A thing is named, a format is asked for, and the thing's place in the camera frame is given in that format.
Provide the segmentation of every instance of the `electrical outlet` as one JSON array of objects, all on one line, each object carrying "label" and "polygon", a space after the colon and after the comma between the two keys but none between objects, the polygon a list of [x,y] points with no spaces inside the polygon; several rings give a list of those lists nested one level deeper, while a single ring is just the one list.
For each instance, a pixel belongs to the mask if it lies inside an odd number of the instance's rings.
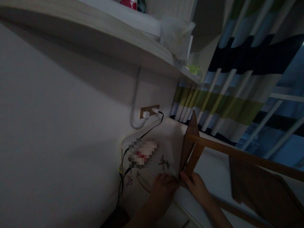
[{"label": "electrical outlet", "polygon": [[147,107],[142,107],[140,108],[140,116],[139,118],[143,118],[143,112],[148,111],[150,112],[150,116],[155,115],[156,113],[152,111],[152,108],[158,108],[159,109],[159,104],[158,105],[152,105],[152,106],[147,106]]}]

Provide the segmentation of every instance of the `black cable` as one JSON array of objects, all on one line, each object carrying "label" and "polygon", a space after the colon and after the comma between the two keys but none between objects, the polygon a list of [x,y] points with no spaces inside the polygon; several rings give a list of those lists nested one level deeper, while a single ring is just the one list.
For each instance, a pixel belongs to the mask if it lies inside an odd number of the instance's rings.
[{"label": "black cable", "polygon": [[156,126],[152,127],[150,130],[148,130],[146,133],[144,133],[140,138],[144,137],[146,134],[148,134],[153,128],[157,127],[158,125],[160,125],[162,123],[162,120],[164,118],[164,114],[161,111],[158,111],[160,114],[162,114],[162,118],[159,124],[157,124]]},{"label": "black cable", "polygon": [[[144,133],[142,136],[140,136],[140,138],[143,138],[146,134],[148,134],[153,128],[157,127],[158,125],[160,125],[162,123],[162,120],[164,119],[164,114],[161,112],[161,111],[158,111],[160,114],[162,114],[162,118],[161,118],[161,121],[159,124],[155,125],[154,127],[152,127],[150,130],[148,130],[146,133]],[[121,160],[121,164],[120,164],[120,167],[119,167],[119,175],[120,175],[120,184],[119,184],[119,188],[118,188],[118,200],[117,200],[117,204],[116,204],[116,207],[118,208],[119,207],[119,201],[120,201],[120,196],[123,194],[123,190],[124,190],[124,177],[127,175],[127,173],[132,169],[131,167],[129,167],[126,172],[124,173],[124,175],[122,175],[121,173],[121,166],[123,164],[123,161],[124,161],[124,156],[126,155],[127,151],[129,150],[129,148],[127,148],[125,150],[125,152],[123,153],[123,158]]]}]

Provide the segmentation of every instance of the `wall shelf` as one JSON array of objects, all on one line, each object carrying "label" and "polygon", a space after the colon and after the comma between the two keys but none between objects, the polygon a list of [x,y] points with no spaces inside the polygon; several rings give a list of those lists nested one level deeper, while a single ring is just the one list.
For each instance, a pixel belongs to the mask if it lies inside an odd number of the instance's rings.
[{"label": "wall shelf", "polygon": [[1,0],[0,17],[159,75],[201,85],[162,45],[77,0]]}]

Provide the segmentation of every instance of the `hand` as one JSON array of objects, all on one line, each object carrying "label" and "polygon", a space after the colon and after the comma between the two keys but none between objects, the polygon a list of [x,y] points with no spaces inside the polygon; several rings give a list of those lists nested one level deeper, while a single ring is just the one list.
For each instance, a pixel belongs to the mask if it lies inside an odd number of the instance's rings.
[{"label": "hand", "polygon": [[180,172],[182,180],[186,183],[189,191],[195,198],[195,200],[202,206],[207,206],[212,200],[210,193],[208,192],[205,183],[200,175],[193,172],[191,177],[193,182],[188,178],[187,174]]},{"label": "hand", "polygon": [[153,220],[160,219],[169,208],[179,184],[167,174],[158,174],[146,203],[146,210]]}]

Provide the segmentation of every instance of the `red object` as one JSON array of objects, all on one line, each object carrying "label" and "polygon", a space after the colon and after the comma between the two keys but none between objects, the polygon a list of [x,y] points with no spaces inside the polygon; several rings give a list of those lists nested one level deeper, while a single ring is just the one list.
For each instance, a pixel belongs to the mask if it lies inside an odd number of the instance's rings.
[{"label": "red object", "polygon": [[121,0],[120,4],[125,5],[131,9],[137,10],[137,0]]},{"label": "red object", "polygon": [[137,155],[139,158],[143,158],[144,161],[147,161],[147,156],[146,156],[146,155],[143,155],[140,151],[136,151],[136,155]]}]

